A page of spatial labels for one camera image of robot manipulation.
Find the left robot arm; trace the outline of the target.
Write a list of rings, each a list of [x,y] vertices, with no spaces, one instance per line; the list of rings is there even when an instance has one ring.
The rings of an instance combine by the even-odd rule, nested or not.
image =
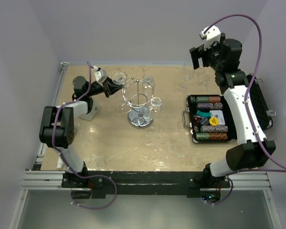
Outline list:
[[[73,183],[84,187],[89,183],[89,175],[83,172],[85,163],[72,145],[75,137],[74,119],[80,117],[91,121],[99,111],[99,105],[92,97],[105,94],[108,98],[121,90],[122,85],[116,84],[111,78],[106,78],[102,83],[91,83],[83,76],[77,76],[73,80],[73,86],[71,102],[44,107],[39,139],[57,152],[66,171],[74,174]]]

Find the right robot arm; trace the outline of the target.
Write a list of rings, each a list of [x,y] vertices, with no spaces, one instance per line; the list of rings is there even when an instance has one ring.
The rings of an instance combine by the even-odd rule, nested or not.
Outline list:
[[[268,140],[259,117],[266,116],[266,110],[256,112],[250,96],[253,76],[247,76],[238,68],[242,44],[235,39],[227,39],[224,33],[213,35],[202,32],[205,43],[190,49],[194,69],[202,59],[204,67],[215,71],[215,82],[230,109],[235,125],[237,146],[229,149],[223,159],[211,163],[210,171],[203,175],[203,183],[214,187],[220,177],[241,169],[262,167],[268,160],[267,155],[274,153],[275,142]]]

